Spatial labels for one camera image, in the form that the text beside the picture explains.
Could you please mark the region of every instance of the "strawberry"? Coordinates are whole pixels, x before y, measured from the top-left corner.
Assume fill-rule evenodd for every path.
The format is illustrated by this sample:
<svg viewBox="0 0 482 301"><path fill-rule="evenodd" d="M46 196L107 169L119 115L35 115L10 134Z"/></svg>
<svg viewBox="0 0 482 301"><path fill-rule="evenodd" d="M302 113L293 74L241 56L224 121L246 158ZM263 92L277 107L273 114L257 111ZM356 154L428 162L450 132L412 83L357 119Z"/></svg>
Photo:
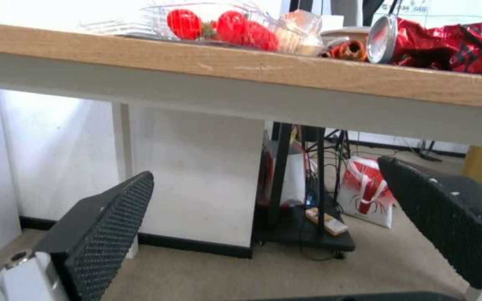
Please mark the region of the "strawberry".
<svg viewBox="0 0 482 301"><path fill-rule="evenodd" d="M224 42L242 45L246 26L247 19L243 14L236 11L224 12L217 21L217 36Z"/></svg>
<svg viewBox="0 0 482 301"><path fill-rule="evenodd" d="M182 40L196 40L202 34L202 21L190 10L172 10L167 15L167 25Z"/></svg>
<svg viewBox="0 0 482 301"><path fill-rule="evenodd" d="M247 22L247 30L243 38L243 45L266 51L278 50L279 41L269 29L254 21Z"/></svg>
<svg viewBox="0 0 482 301"><path fill-rule="evenodd" d="M202 38L205 40L218 40L217 21L211 21L202 25Z"/></svg>

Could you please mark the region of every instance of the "whiteboard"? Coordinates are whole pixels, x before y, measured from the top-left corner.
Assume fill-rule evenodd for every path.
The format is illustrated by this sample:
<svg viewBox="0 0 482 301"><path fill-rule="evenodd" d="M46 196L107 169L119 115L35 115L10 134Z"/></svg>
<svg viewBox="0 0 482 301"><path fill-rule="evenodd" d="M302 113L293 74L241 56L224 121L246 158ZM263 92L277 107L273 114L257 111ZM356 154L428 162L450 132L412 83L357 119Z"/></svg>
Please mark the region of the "whiteboard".
<svg viewBox="0 0 482 301"><path fill-rule="evenodd" d="M393 0L385 0L375 12L373 22L390 11ZM482 0L402 0L394 13L425 27L482 22Z"/></svg>

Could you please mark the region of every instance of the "plastic bag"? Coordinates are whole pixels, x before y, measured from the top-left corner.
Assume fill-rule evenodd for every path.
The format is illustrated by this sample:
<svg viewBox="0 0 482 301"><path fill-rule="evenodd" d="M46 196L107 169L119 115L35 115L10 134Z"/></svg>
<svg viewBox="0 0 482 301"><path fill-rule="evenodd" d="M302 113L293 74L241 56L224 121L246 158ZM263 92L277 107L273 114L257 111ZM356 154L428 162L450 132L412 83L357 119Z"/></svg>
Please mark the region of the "plastic bag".
<svg viewBox="0 0 482 301"><path fill-rule="evenodd" d="M392 227L395 199L376 160L352 157L347 161L337 201L346 214Z"/></svg>
<svg viewBox="0 0 482 301"><path fill-rule="evenodd" d="M321 16L303 10L296 10L282 15L280 21L282 21L288 29L291 29L289 32L302 32L304 34L303 37L300 37L295 54L316 56L325 48L319 34L321 32L321 26L323 25ZM279 36L287 34L290 33L279 32Z"/></svg>

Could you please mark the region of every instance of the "metal can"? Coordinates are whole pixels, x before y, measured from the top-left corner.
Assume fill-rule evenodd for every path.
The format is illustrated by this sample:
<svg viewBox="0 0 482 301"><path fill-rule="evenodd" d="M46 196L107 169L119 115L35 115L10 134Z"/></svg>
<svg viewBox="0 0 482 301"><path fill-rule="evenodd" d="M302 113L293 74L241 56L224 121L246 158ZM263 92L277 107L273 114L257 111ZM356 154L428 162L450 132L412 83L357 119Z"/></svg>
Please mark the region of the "metal can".
<svg viewBox="0 0 482 301"><path fill-rule="evenodd" d="M371 63L482 74L482 23L426 29L385 15L369 32L367 55Z"/></svg>

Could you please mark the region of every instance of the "small box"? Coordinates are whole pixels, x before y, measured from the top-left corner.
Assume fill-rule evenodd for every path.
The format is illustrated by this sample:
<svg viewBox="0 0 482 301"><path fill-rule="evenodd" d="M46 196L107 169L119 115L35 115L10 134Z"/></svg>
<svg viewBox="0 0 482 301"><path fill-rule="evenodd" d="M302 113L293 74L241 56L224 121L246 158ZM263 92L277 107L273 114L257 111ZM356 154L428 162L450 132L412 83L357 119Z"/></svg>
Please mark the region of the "small box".
<svg viewBox="0 0 482 301"><path fill-rule="evenodd" d="M306 210L306 217L310 219L310 221L314 222L315 224L318 223L318 212L317 208L310 208ZM327 213L325 213L325 230L332 234L333 236L338 236L343 232L347 231L349 227L346 224L342 223L339 219L335 219L331 217Z"/></svg>

